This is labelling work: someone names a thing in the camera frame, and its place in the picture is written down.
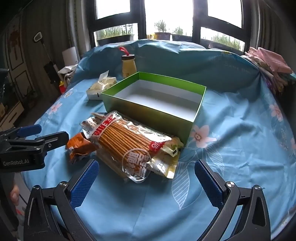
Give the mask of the person's left hand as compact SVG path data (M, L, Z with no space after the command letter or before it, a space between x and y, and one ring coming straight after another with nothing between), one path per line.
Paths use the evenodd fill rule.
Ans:
M15 206L19 205L19 198L20 198L20 190L18 185L14 184L11 192L10 192L10 199Z

